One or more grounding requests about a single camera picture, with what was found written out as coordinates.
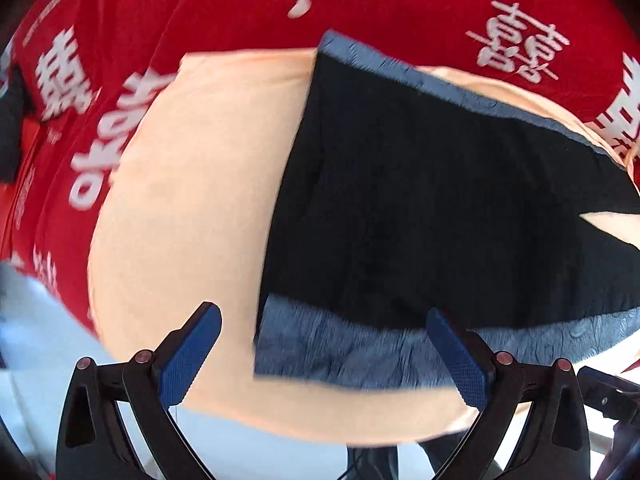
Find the black clamp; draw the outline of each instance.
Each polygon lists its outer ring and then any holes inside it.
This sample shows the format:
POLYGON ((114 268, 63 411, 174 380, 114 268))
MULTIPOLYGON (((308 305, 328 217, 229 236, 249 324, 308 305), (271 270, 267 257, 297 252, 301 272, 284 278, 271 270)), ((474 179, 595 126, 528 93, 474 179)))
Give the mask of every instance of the black clamp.
POLYGON ((482 480, 521 402, 532 402, 500 480, 590 480, 590 442, 571 363, 521 364, 482 338, 457 330, 439 311, 427 330, 464 401, 480 415, 436 480, 482 480))
POLYGON ((78 361, 62 413, 58 480, 150 480, 124 427, 117 401, 128 402, 166 480, 214 480, 168 413, 182 402, 220 335, 222 315, 203 303, 155 352, 128 363, 78 361))
POLYGON ((578 372, 584 405, 605 418, 619 422, 614 427, 613 446, 594 480, 640 478, 640 385, 592 368, 578 372))

